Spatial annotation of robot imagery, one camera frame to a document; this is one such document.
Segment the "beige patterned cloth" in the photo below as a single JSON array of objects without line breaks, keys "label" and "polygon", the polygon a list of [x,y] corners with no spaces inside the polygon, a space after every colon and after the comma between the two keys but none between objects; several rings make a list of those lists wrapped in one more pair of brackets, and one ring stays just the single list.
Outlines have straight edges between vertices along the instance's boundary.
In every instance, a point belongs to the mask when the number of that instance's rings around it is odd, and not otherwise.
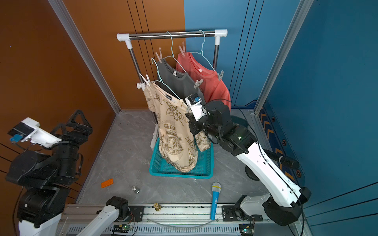
[{"label": "beige patterned cloth", "polygon": [[196,136],[190,132],[184,100],[164,98],[155,82],[145,87],[144,95],[149,110],[157,116],[161,156],[178,171],[191,171],[197,164],[198,152],[211,147],[209,139],[203,132]]}]

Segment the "red t-shirt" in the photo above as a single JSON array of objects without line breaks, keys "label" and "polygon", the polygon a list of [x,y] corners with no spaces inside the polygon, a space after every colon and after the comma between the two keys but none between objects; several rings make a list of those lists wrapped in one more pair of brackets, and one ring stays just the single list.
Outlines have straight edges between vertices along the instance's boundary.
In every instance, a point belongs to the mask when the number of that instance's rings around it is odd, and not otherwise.
[{"label": "red t-shirt", "polygon": [[176,70],[189,74],[194,82],[203,80],[199,86],[204,94],[205,102],[217,100],[223,102],[231,110],[230,93],[222,80],[219,80],[216,71],[209,70],[202,66],[193,56],[192,53],[180,53],[177,57],[179,64],[176,65]]}]

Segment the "white clothespin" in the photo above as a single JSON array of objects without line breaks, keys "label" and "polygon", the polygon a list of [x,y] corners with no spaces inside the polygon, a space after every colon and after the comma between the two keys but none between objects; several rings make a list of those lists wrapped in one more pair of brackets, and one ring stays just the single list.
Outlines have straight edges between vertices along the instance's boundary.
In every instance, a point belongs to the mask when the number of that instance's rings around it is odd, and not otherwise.
[{"label": "white clothespin", "polygon": [[195,82],[195,85],[194,85],[194,88],[197,89],[201,86],[201,84],[203,83],[203,79],[200,79],[200,80],[197,80]]}]

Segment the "grey garment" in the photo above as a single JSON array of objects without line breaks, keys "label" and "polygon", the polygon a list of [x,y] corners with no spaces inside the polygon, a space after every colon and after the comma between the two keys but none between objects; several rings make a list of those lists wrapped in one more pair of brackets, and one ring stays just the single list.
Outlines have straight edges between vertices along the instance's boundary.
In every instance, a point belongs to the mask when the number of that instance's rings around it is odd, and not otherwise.
[{"label": "grey garment", "polygon": [[[182,73],[172,68],[165,59],[162,60],[162,63],[163,64],[159,64],[161,75],[167,77],[166,83],[169,84],[173,90],[175,90],[181,99],[185,100],[185,98],[189,95],[197,93],[201,97],[202,101],[205,101],[204,95],[200,88],[194,88],[195,82],[188,73]],[[159,78],[157,81],[155,81],[155,84],[158,88],[162,89],[164,98],[171,101],[178,99],[172,95],[171,91],[166,86],[160,83]]]}]

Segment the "light grey clothespin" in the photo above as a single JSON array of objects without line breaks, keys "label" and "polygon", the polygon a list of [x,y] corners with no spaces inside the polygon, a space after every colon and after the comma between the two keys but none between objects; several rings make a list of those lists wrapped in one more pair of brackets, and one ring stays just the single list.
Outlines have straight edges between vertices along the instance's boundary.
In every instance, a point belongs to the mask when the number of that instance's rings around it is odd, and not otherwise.
[{"label": "light grey clothespin", "polygon": [[144,81],[144,83],[147,85],[147,86],[150,86],[150,78],[149,78],[149,75],[146,74],[146,76],[143,76],[141,73],[139,74],[140,77],[142,78],[142,80]]}]

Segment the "light green wire hanger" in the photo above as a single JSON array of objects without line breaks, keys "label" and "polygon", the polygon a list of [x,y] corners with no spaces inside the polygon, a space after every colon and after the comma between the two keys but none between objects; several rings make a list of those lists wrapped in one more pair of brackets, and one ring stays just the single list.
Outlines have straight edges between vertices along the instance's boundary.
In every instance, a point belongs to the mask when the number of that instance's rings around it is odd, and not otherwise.
[{"label": "light green wire hanger", "polygon": [[[218,57],[222,36],[223,31],[219,29],[193,31],[194,38],[202,39],[200,51],[198,51],[197,54],[202,56],[202,58],[210,65],[210,68],[213,71],[216,71],[218,66]],[[210,46],[207,45],[207,43],[211,43],[211,41],[213,42],[212,57],[210,57]]]}]

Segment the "beige clothespin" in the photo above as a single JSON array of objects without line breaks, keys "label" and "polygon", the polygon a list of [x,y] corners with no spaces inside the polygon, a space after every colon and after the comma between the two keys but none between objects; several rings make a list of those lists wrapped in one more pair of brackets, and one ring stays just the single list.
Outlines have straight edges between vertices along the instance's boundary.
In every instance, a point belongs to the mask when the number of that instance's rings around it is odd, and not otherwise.
[{"label": "beige clothespin", "polygon": [[155,52],[155,55],[156,55],[158,61],[162,64],[163,57],[162,57],[162,52],[161,52],[161,48],[160,47],[159,47],[159,51]]}]

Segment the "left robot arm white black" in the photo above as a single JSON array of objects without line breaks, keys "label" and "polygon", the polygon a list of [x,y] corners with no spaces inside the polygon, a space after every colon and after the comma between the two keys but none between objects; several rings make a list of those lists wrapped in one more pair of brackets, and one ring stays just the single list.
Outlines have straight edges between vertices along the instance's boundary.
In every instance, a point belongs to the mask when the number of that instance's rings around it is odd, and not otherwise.
[{"label": "left robot arm white black", "polygon": [[50,154],[25,149],[12,161],[6,180],[22,187],[17,199],[19,234],[22,236],[53,236],[65,210],[70,185],[82,175],[84,156],[80,146],[92,134],[81,110],[68,122],[52,131],[41,129],[39,122],[26,118],[8,134],[11,142],[29,142],[50,150]]}]

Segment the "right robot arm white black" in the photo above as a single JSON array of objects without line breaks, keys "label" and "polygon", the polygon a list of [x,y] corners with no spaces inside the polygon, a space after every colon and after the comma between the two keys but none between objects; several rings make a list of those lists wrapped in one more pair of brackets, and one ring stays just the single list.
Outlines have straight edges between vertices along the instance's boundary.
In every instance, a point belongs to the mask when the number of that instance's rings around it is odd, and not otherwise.
[{"label": "right robot arm white black", "polygon": [[195,96],[187,97],[186,103],[191,133],[204,132],[210,141],[244,163],[248,176],[263,183],[269,191],[260,197],[243,195],[234,206],[239,220],[250,221],[253,216],[264,213],[276,224],[288,226],[304,218],[303,205],[311,196],[310,190],[298,186],[276,165],[279,162],[288,168],[298,169],[298,161],[264,149],[251,128],[233,122],[230,109],[223,102],[203,104]]}]

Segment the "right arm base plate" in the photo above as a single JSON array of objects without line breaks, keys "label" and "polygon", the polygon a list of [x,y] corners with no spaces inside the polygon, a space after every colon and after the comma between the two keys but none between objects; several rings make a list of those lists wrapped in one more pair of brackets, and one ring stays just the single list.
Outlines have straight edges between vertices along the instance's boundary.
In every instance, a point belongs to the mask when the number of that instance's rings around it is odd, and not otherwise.
[{"label": "right arm base plate", "polygon": [[254,214],[251,216],[246,215],[239,207],[235,206],[222,206],[222,218],[224,222],[231,221],[251,221],[262,222],[262,215]]}]

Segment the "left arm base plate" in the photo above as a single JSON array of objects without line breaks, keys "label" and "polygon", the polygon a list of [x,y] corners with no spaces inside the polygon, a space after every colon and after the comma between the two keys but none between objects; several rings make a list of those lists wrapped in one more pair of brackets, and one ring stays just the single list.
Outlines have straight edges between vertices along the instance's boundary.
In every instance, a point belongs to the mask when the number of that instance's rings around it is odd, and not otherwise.
[{"label": "left arm base plate", "polygon": [[119,210],[119,216],[115,222],[141,222],[144,215],[144,206],[128,206]]}]

